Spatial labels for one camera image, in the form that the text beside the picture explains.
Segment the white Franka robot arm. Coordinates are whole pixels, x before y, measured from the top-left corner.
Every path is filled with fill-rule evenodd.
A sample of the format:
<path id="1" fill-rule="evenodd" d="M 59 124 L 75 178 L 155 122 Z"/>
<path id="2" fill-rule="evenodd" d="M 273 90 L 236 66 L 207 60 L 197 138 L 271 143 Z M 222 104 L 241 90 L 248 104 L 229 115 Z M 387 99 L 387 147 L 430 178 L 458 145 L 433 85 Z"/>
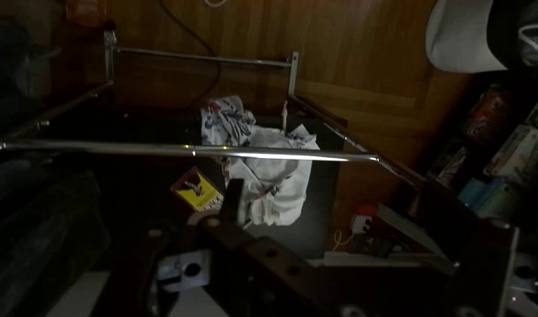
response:
<path id="1" fill-rule="evenodd" d="M 424 53 L 444 73 L 538 69 L 538 0 L 435 0 Z"/>

